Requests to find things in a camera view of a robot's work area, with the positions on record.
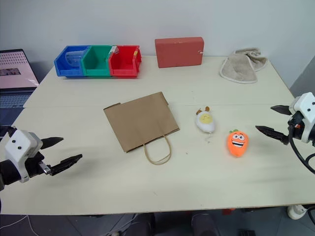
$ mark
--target folded cloth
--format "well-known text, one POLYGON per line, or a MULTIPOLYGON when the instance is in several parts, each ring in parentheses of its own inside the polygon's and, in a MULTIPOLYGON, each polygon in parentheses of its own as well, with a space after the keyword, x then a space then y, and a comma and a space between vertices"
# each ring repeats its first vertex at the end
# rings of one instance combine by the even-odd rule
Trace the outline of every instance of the folded cloth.
POLYGON ((237 50, 223 62, 220 75, 237 83, 255 83, 257 81, 255 72, 264 68, 267 61, 267 58, 260 56, 258 48, 237 50))

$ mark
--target table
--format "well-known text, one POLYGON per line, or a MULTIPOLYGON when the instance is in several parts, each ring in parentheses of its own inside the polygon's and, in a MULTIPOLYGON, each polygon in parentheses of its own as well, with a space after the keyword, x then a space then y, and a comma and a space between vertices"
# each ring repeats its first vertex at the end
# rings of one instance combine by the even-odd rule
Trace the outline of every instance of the table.
MULTIPOLYGON (((56 176, 37 176, 6 186, 0 192, 3 214, 108 214, 314 202, 315 189, 306 187, 315 186, 314 175, 290 147, 254 127, 268 125, 286 131, 287 117, 268 105, 212 106, 217 129, 209 143, 205 141, 208 135, 194 125, 198 106, 170 105, 181 130, 168 136, 173 155, 162 166, 149 163, 142 147, 124 153, 102 108, 23 110, 15 122, 20 129, 40 138, 64 137, 41 151, 46 164, 55 165, 80 153, 83 158, 56 176), (225 144, 229 130, 235 128, 250 137, 241 158, 232 157, 225 144)), ((0 143, 2 157, 5 142, 0 143)), ((296 144, 303 155, 314 151, 311 145, 296 144)), ((155 160, 168 152, 164 139, 147 147, 155 160)))
POLYGON ((162 91, 169 104, 288 104, 293 96, 272 64, 257 72, 258 82, 238 84, 219 75, 224 57, 204 57, 200 66, 158 68, 143 57, 138 79, 66 79, 52 68, 24 107, 110 106, 162 91))
MULTIPOLYGON (((0 192, 3 214, 109 214, 169 210, 266 207, 315 202, 315 177, 290 147, 255 129, 266 125, 287 133, 288 116, 270 107, 290 104, 292 95, 270 63, 258 82, 242 85, 218 75, 224 58, 204 58, 201 66, 158 69, 155 57, 143 57, 136 80, 66 80, 54 68, 25 104, 14 125, 40 138, 64 137, 41 151, 56 165, 76 154, 83 158, 54 177, 16 182, 0 192), (162 91, 180 127, 170 134, 173 155, 150 164, 143 148, 124 153, 103 112, 114 103, 162 91), (195 113, 212 108, 217 123, 209 139, 194 124, 195 113), (250 137, 247 152, 232 157, 229 130, 250 137)), ((0 143, 4 157, 5 137, 0 143)), ((310 144, 296 142, 306 156, 310 144)), ((164 139, 148 144, 151 158, 168 154, 164 139)))

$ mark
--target paper bag handle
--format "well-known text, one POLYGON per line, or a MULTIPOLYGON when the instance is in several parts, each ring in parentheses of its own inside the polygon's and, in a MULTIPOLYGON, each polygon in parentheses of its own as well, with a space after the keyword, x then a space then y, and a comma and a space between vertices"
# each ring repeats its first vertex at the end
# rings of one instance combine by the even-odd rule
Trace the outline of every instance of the paper bag handle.
POLYGON ((167 144, 168 144, 169 154, 168 154, 166 157, 164 157, 164 158, 162 158, 161 160, 159 160, 159 161, 153 161, 153 160, 151 160, 150 157, 149 157, 149 154, 148 154, 146 145, 145 145, 145 144, 143 145, 143 147, 144 147, 144 153, 145 153, 145 155, 146 155, 148 161, 150 161, 153 165, 157 165, 157 166, 163 165, 163 164, 165 164, 166 162, 168 162, 169 159, 171 159, 171 155, 172 155, 171 144, 169 143, 169 140, 167 139, 167 137, 166 137, 165 135, 163 135, 163 137, 165 138, 165 140, 166 140, 166 142, 167 142, 167 144))

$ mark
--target brown paper bag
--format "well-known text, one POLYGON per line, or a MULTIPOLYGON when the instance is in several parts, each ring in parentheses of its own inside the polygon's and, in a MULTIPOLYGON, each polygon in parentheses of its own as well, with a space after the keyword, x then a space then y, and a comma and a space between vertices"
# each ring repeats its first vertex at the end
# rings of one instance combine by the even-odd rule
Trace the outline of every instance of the brown paper bag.
POLYGON ((171 157, 171 146, 166 135, 179 130, 162 92, 136 100, 107 107, 104 112, 125 152, 144 146, 145 155, 155 165, 167 162, 171 157), (164 137, 170 154, 159 161, 148 157, 145 144, 164 137))

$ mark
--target black cable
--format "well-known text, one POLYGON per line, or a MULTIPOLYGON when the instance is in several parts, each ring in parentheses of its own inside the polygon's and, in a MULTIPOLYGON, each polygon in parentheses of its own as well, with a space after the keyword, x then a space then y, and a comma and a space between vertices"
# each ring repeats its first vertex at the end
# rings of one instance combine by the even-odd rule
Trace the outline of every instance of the black cable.
POLYGON ((298 151, 298 149, 296 148, 294 141, 293 141, 293 130, 294 130, 294 126, 290 125, 289 126, 289 142, 291 144, 291 147, 293 149, 293 151, 295 152, 296 156, 300 159, 300 161, 302 162, 302 164, 309 169, 310 172, 312 172, 315 175, 315 170, 309 165, 310 159, 312 157, 315 156, 315 153, 309 155, 306 160, 304 160, 304 158, 302 157, 302 155, 300 154, 300 152, 298 151))
POLYGON ((315 219, 314 219, 314 217, 312 216, 312 213, 311 213, 312 210, 315 210, 315 206, 311 206, 310 208, 308 208, 307 214, 309 215, 311 221, 312 221, 313 224, 315 225, 315 219))

